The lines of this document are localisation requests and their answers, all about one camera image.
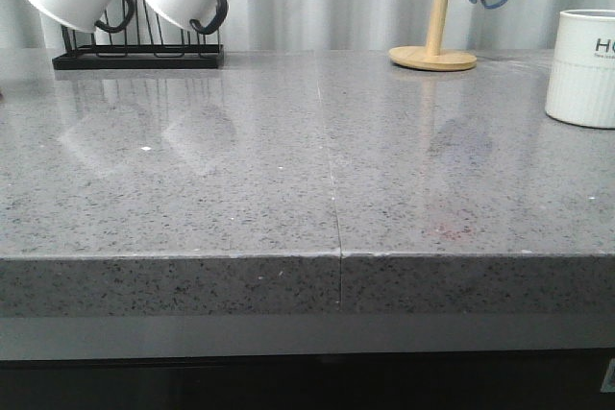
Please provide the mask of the white HOME cup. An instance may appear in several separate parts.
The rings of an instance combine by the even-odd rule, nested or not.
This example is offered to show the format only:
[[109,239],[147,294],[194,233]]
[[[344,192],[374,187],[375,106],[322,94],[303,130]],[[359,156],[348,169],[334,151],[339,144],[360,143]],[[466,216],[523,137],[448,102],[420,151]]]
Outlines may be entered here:
[[568,124],[614,127],[614,11],[559,14],[545,111]]

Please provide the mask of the wooden mug tree stand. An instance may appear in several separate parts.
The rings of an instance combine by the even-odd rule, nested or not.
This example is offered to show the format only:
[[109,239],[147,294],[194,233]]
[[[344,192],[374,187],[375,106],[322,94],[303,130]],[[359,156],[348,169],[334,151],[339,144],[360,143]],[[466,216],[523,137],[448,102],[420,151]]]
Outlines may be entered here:
[[388,51],[388,57],[394,64],[410,69],[436,72],[465,71],[476,67],[477,58],[473,54],[442,48],[448,1],[432,1],[424,46],[399,46]]

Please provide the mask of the black cabinet drawer front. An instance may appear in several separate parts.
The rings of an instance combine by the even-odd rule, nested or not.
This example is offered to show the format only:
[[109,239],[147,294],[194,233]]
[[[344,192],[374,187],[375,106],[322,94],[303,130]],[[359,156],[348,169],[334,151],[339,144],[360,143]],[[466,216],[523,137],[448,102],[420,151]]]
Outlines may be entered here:
[[5,361],[5,409],[610,409],[611,349]]

